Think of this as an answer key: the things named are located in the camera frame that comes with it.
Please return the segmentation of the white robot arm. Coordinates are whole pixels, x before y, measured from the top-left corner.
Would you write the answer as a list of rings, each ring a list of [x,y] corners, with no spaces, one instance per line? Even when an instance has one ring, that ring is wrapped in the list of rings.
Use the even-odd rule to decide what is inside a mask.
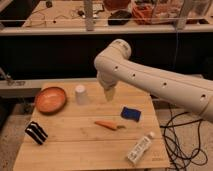
[[[130,45],[116,39],[95,57],[97,79],[105,90],[121,80],[213,123],[213,81],[140,65],[130,56]]]

